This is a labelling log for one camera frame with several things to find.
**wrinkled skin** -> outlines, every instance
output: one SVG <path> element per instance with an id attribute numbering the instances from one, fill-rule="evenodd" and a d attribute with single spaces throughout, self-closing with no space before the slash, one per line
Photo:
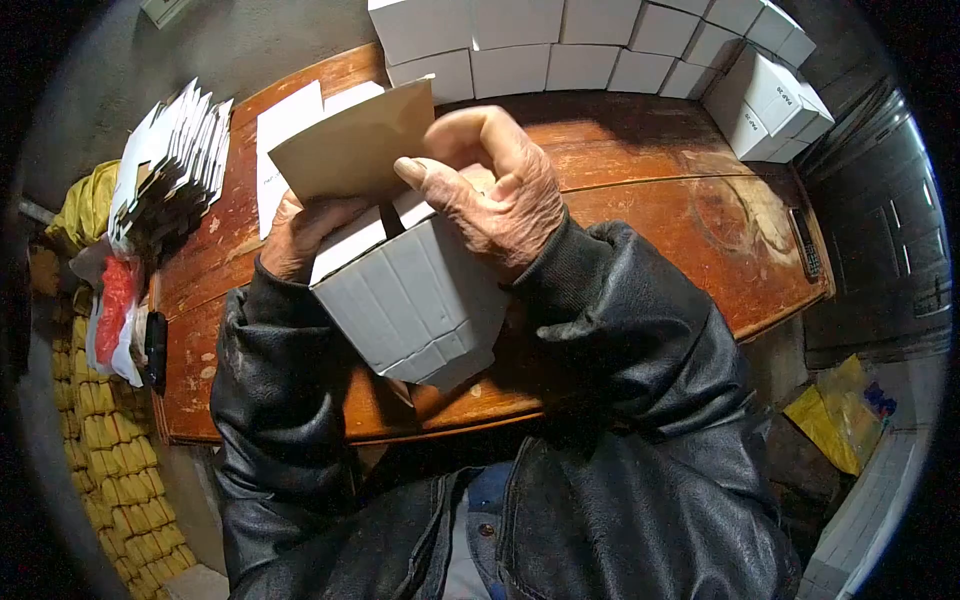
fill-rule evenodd
<path id="1" fill-rule="evenodd" d="M 431 157 L 400 158 L 396 173 L 459 228 L 467 248 L 503 282 L 516 280 L 564 220 L 550 159 L 500 107 L 451 112 L 423 141 Z M 496 177 L 489 194 L 458 172 L 476 163 Z"/>
<path id="2" fill-rule="evenodd" d="M 276 208 L 260 264 L 280 279 L 307 283 L 323 239 L 369 206 L 368 201 L 359 198 L 312 199 L 302 203 L 288 189 Z"/>
<path id="3" fill-rule="evenodd" d="M 543 150 L 499 107 L 457 110 L 423 139 L 429 156 L 403 157 L 396 173 L 460 230 L 468 250 L 501 281 L 516 280 L 564 220 L 557 173 Z M 461 172 L 480 164 L 496 179 L 486 193 Z M 305 283 L 321 241 L 371 205 L 363 199 L 311 199 L 290 190 L 276 210 L 260 254 L 267 271 Z"/>

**person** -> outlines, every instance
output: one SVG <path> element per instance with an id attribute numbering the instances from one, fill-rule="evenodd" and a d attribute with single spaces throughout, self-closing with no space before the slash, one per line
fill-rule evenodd
<path id="1" fill-rule="evenodd" d="M 341 410 L 350 348 L 304 282 L 365 205 L 288 195 L 217 348 L 232 596 L 794 597 L 768 419 L 709 296 L 626 224 L 578 226 L 501 108 L 451 112 L 424 147 L 397 174 L 525 305 L 573 392 L 544 419 L 395 444 L 361 482 Z M 476 163 L 496 177 L 487 193 L 459 172 Z"/>

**wooden table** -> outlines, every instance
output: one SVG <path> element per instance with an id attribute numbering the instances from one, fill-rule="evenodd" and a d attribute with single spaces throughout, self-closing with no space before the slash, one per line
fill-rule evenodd
<path id="1" fill-rule="evenodd" d="M 152 279 L 153 308 L 169 320 L 168 383 L 154 402 L 158 429 L 168 442 L 219 442 L 208 410 L 218 325 L 227 290 L 250 281 L 261 246 L 256 115 L 315 79 L 324 95 L 364 81 L 388 85 L 382 52 L 369 44 L 307 67 L 241 103 L 230 125 L 223 197 Z M 713 296 L 738 340 L 832 295 L 823 239 L 792 170 L 739 162 L 698 104 L 604 91 L 493 101 L 553 160 L 578 222 L 629 223 Z M 804 277 L 789 206 L 804 209 L 820 247 L 826 268 L 815 282 Z M 506 326 L 489 370 L 446 397 L 416 387 L 416 409 L 404 406 L 347 348 L 348 441 L 376 444 L 541 415 L 543 403 L 561 396 L 564 386 L 527 340 Z"/>

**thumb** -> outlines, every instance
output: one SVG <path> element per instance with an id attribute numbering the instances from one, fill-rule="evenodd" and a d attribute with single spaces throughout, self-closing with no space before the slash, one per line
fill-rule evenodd
<path id="1" fill-rule="evenodd" d="M 469 181 L 437 160 L 405 156 L 396 160 L 394 170 L 420 192 L 430 206 L 445 214 L 464 210 L 479 196 Z"/>

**black phone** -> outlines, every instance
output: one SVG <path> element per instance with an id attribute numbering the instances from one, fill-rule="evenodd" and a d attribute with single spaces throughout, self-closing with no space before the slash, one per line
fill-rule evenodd
<path id="1" fill-rule="evenodd" d="M 162 313 L 154 311 L 147 315 L 143 347 L 147 354 L 147 380 L 162 395 L 167 374 L 167 318 Z"/>
<path id="2" fill-rule="evenodd" d="M 810 229 L 806 226 L 804 214 L 798 208 L 790 209 L 790 225 L 797 236 L 797 247 L 800 249 L 800 258 L 804 262 L 804 273 L 811 281 L 820 276 L 820 256 L 813 245 Z"/>

